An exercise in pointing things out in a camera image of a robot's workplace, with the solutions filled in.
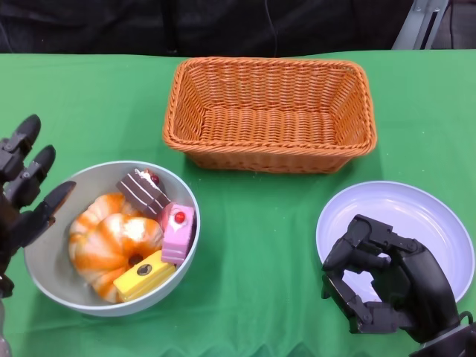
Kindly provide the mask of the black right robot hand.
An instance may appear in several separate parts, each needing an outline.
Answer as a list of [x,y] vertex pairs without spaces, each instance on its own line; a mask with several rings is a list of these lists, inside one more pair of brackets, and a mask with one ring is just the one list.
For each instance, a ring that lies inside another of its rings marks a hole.
[[[460,325],[453,291],[434,255],[383,222],[354,216],[322,270],[322,297],[334,300],[353,334],[402,329],[422,344]],[[379,301],[363,301],[344,282],[346,271],[370,273]]]

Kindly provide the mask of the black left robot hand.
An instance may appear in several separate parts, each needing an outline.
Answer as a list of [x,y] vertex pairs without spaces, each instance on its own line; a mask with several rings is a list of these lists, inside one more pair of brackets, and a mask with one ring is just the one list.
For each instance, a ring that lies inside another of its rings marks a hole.
[[55,187],[33,210],[40,186],[56,158],[53,146],[44,147],[28,165],[24,160],[39,135],[41,120],[30,115],[9,138],[1,139],[1,297],[13,294],[14,283],[6,275],[11,257],[40,237],[55,223],[55,213],[76,187],[66,181]]

